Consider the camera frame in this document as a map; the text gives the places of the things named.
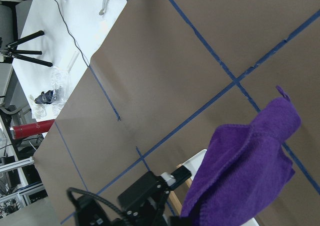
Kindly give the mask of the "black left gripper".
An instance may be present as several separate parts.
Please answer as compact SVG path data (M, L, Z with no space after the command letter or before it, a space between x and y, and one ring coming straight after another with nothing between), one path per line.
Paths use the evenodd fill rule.
M147 171L121 193L117 201L132 225L181 225L183 220L178 216L165 216L165 205L170 193L191 175L186 167L161 175Z

